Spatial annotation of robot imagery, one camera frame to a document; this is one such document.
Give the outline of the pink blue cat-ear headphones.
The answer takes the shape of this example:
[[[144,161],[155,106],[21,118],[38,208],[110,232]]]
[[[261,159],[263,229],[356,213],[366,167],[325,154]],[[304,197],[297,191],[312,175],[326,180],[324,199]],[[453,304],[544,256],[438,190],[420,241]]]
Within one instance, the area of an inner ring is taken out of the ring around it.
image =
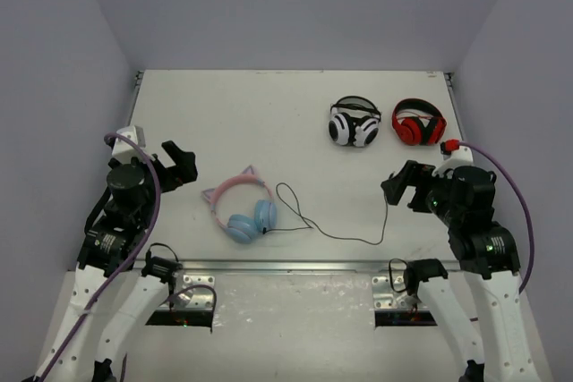
[[[230,189],[246,184],[262,187],[269,197],[267,199],[259,199],[256,202],[252,216],[233,214],[226,223],[223,223],[217,213],[218,201]],[[217,225],[228,237],[239,244],[250,244],[264,234],[274,230],[277,225],[278,211],[273,193],[258,175],[253,165],[248,165],[239,175],[225,180],[218,187],[203,190],[201,196],[209,204],[210,213]]]

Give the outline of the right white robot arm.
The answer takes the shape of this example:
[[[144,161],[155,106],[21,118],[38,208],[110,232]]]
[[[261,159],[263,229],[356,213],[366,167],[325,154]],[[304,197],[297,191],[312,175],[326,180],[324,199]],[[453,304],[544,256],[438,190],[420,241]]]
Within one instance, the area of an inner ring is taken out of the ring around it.
[[[521,310],[520,261],[511,232],[494,221],[496,176],[466,165],[436,174],[431,165],[408,160],[381,183],[396,206],[407,187],[408,207],[433,214],[447,227],[449,247],[474,299],[472,322],[438,259],[406,263],[404,291],[430,311],[457,362],[462,381],[538,381]]]

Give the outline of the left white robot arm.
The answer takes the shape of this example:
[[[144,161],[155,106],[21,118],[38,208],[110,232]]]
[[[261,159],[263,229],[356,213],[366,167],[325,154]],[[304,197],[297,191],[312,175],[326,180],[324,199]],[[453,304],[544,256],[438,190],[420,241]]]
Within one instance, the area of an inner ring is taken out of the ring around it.
[[[198,177],[194,153],[171,140],[161,145],[170,167],[128,135],[110,133],[106,140],[112,148],[107,185],[86,220],[73,292],[34,381],[92,380],[107,313],[157,223],[161,195]]]

